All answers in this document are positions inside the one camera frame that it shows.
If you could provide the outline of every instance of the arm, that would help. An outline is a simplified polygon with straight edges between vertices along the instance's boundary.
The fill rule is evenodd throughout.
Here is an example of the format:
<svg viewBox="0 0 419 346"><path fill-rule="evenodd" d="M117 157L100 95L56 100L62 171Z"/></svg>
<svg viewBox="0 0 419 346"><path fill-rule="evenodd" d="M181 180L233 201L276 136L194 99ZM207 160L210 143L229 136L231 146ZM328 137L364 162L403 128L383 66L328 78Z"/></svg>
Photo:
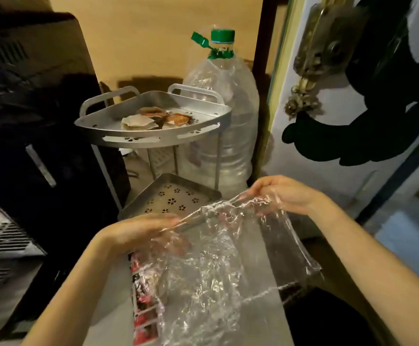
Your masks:
<svg viewBox="0 0 419 346"><path fill-rule="evenodd" d="M138 216L102 229L39 317L23 346L82 345L115 256L179 222L174 215Z"/></svg>
<svg viewBox="0 0 419 346"><path fill-rule="evenodd" d="M402 345L419 345L419 277L333 201L302 183L273 176L249 194L276 193L286 211L308 215L352 279Z"/></svg>

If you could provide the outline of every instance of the black appliance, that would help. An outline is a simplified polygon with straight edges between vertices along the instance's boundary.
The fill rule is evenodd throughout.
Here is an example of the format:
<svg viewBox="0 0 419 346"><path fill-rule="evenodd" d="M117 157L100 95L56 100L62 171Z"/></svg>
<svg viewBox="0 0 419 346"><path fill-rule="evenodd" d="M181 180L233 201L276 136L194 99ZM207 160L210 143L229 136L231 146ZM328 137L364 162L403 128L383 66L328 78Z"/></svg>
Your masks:
<svg viewBox="0 0 419 346"><path fill-rule="evenodd" d="M74 16L0 10L0 211L46 253L10 322L38 317L130 191L120 152L91 146L73 124L100 93ZM9 260L17 249L0 250Z"/></svg>

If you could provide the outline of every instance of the metal tray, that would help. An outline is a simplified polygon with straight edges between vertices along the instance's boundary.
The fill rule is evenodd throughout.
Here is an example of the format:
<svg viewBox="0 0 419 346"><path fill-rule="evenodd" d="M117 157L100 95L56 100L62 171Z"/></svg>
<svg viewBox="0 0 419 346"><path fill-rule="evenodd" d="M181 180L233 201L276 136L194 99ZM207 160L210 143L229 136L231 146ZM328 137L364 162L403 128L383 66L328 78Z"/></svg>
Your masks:
<svg viewBox="0 0 419 346"><path fill-rule="evenodd" d="M217 103L173 94L176 89L186 90L206 96L213 96ZM134 92L135 97L108 106L86 115L93 104L106 101L126 92ZM121 130L121 119L147 106L172 109L193 116L190 126L168 130L125 131ZM222 96L204 88L173 84L168 92L149 91L140 94L132 86L123 87L86 100L80 108L80 118L75 125L83 129L91 144L115 148L155 148L175 146L205 137L210 133L221 133L230 125L231 109L224 104Z"/></svg>
<svg viewBox="0 0 419 346"><path fill-rule="evenodd" d="M147 213L186 216L219 200L222 194L172 173L163 173L118 214L118 220Z"/></svg>

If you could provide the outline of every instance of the shelf handle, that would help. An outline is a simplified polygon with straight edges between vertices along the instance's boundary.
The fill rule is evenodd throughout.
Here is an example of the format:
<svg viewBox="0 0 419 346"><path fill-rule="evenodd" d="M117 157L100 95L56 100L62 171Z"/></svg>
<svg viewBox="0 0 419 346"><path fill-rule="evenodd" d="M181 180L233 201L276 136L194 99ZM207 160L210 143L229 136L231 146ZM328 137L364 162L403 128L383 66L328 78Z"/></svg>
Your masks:
<svg viewBox="0 0 419 346"><path fill-rule="evenodd" d="M212 90L207 90L207 89L201 88L201 87L193 87L193 86L187 86L187 85L182 85L182 84L172 84L168 88L168 93L172 93L174 90L178 90L178 89L179 90L184 90L184 91L202 93L202 94L205 94L207 96L216 97L218 104L225 105L224 99L222 98L222 96L220 95L220 93L218 93L216 91L212 91Z"/></svg>
<svg viewBox="0 0 419 346"><path fill-rule="evenodd" d="M93 104L103 102L105 100L114 98L116 96L120 96L127 92L134 92L136 96L140 95L139 90L135 88L134 86L125 86L116 91L103 93L96 97L89 98L86 101L84 101L83 104L81 104L80 117L84 117L86 115L86 110L88 110L88 108L92 106Z"/></svg>

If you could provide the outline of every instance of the hand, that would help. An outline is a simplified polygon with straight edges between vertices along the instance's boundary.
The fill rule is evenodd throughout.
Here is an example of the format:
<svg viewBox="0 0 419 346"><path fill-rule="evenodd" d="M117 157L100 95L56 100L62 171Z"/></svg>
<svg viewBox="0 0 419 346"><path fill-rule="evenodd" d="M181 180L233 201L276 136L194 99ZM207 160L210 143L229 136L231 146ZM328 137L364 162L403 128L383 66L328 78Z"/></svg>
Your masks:
<svg viewBox="0 0 419 346"><path fill-rule="evenodd" d="M180 253L185 246L182 239L166 228L176 226L181 219L175 214L145 214L109 225L97 233L96 237L107 243L112 254L130 252L150 241Z"/></svg>
<svg viewBox="0 0 419 346"><path fill-rule="evenodd" d="M301 215L310 215L323 193L285 176L267 176L258 179L245 193L247 196L276 194L282 209Z"/></svg>

